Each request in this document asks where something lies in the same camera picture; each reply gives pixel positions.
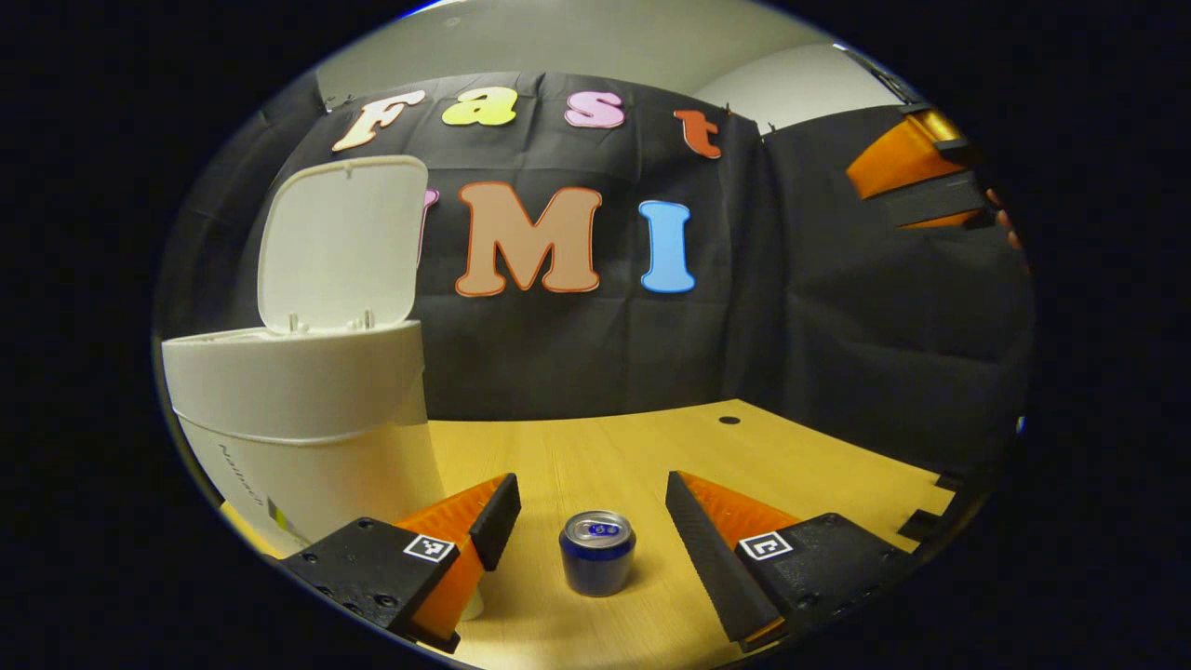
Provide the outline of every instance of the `wooden table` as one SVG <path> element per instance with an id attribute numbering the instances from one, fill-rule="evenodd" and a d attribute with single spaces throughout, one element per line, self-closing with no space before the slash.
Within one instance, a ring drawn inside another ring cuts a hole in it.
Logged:
<path id="1" fill-rule="evenodd" d="M 728 425 L 722 417 L 740 419 Z M 916 509 L 942 514 L 936 474 L 816 433 L 740 401 L 566 421 L 431 421 L 448 495 L 515 472 L 522 513 L 485 609 L 459 626 L 451 658 L 490 669 L 692 668 L 740 658 L 724 635 L 666 511 L 672 470 L 723 484 L 799 519 L 836 512 L 903 550 Z M 632 524 L 635 572 L 624 591 L 567 588 L 559 532 L 610 509 Z"/>

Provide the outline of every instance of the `yellow letter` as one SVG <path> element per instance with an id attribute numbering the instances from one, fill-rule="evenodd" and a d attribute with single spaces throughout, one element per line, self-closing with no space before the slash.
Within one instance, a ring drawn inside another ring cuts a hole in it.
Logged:
<path id="1" fill-rule="evenodd" d="M 467 274 L 455 282 L 459 294 L 495 295 L 505 289 L 505 277 L 497 273 L 497 251 L 522 290 L 534 284 L 551 251 L 550 271 L 542 277 L 547 289 L 580 293 L 599 286 L 592 267 L 592 219 L 601 202 L 596 190 L 560 189 L 536 224 L 507 183 L 469 183 L 460 189 L 459 199 L 472 207 Z"/>
<path id="2" fill-rule="evenodd" d="M 459 96 L 459 104 L 443 112 L 447 125 L 504 125 L 517 115 L 517 92 L 503 86 L 476 88 Z"/>
<path id="3" fill-rule="evenodd" d="M 405 93 L 404 95 L 394 95 L 393 98 L 385 98 L 384 100 L 368 102 L 360 108 L 360 118 L 356 119 L 356 123 L 351 124 L 348 133 L 343 136 L 343 139 L 336 142 L 335 145 L 331 146 L 331 150 L 342 151 L 344 149 L 367 144 L 373 137 L 376 137 L 376 131 L 373 130 L 374 125 L 379 123 L 381 127 L 388 127 L 388 124 L 397 119 L 406 105 L 417 105 L 425 96 L 425 90 L 414 90 L 413 93 Z"/>

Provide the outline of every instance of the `orange letter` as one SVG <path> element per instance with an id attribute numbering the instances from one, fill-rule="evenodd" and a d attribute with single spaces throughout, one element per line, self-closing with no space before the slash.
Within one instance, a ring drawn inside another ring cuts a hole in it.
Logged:
<path id="1" fill-rule="evenodd" d="M 719 127 L 709 121 L 703 112 L 697 109 L 678 109 L 674 118 L 682 119 L 682 137 L 686 145 L 694 149 L 696 154 L 709 158 L 719 157 L 719 146 L 715 146 L 707 139 L 709 132 L 719 132 Z"/>
<path id="2" fill-rule="evenodd" d="M 530 221 L 507 183 L 469 183 L 459 199 L 472 207 L 467 274 L 455 282 L 460 295 L 495 295 L 505 289 L 505 277 L 497 273 L 498 250 L 522 290 L 534 284 L 550 251 L 550 271 L 542 277 L 547 289 L 579 293 L 599 286 L 592 267 L 592 219 L 603 199 L 596 190 L 561 188 L 537 223 Z"/>
<path id="3" fill-rule="evenodd" d="M 374 125 L 379 123 L 381 127 L 388 127 L 388 124 L 397 119 L 406 105 L 417 105 L 425 96 L 425 90 L 414 90 L 413 93 L 368 102 L 360 108 L 360 118 L 356 119 L 356 123 L 351 124 L 348 133 L 343 136 L 343 139 L 336 142 L 331 146 L 331 150 L 342 151 L 367 144 L 373 137 L 376 137 L 376 132 L 373 130 Z"/>

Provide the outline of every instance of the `can lid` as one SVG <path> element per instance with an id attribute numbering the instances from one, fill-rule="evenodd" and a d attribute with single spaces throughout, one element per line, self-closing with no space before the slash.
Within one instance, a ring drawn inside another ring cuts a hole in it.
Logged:
<path id="1" fill-rule="evenodd" d="M 563 533 L 581 547 L 610 549 L 629 541 L 632 526 L 615 512 L 597 509 L 572 516 Z"/>

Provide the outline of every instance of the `ceiling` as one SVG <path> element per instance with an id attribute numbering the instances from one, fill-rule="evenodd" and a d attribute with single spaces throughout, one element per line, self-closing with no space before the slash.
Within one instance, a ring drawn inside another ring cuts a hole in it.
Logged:
<path id="1" fill-rule="evenodd" d="M 588 74 L 693 94 L 763 56 L 831 37 L 749 0 L 449 0 L 324 62 L 325 98 L 481 71 Z"/>

